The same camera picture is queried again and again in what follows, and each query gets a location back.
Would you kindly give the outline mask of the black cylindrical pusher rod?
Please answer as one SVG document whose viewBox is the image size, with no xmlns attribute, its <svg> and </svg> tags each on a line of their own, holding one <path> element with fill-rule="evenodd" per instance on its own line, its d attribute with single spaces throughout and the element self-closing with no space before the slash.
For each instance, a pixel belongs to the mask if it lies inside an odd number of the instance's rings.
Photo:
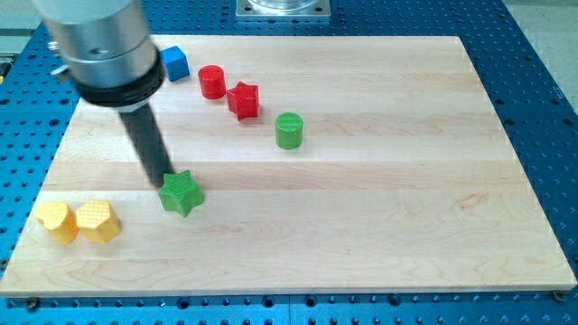
<svg viewBox="0 0 578 325">
<path fill-rule="evenodd" d="M 160 189 L 173 166 L 149 104 L 119 114 L 149 182 Z"/>
</svg>

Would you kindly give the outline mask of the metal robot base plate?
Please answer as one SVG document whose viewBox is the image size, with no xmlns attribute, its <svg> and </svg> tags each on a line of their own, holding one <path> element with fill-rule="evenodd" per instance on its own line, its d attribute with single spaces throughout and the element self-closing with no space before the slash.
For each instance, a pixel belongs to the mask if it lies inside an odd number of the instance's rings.
<svg viewBox="0 0 578 325">
<path fill-rule="evenodd" d="M 237 0 L 236 16 L 261 17 L 329 17 L 330 0 Z"/>
</svg>

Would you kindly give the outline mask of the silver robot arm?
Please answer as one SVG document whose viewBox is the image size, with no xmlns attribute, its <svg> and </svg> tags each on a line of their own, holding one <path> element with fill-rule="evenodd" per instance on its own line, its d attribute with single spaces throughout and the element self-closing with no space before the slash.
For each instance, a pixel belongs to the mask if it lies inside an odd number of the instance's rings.
<svg viewBox="0 0 578 325">
<path fill-rule="evenodd" d="M 92 105 L 115 110 L 155 188 L 173 171 L 149 105 L 165 70 L 139 0 L 33 0 L 62 59 L 51 72 Z"/>
</svg>

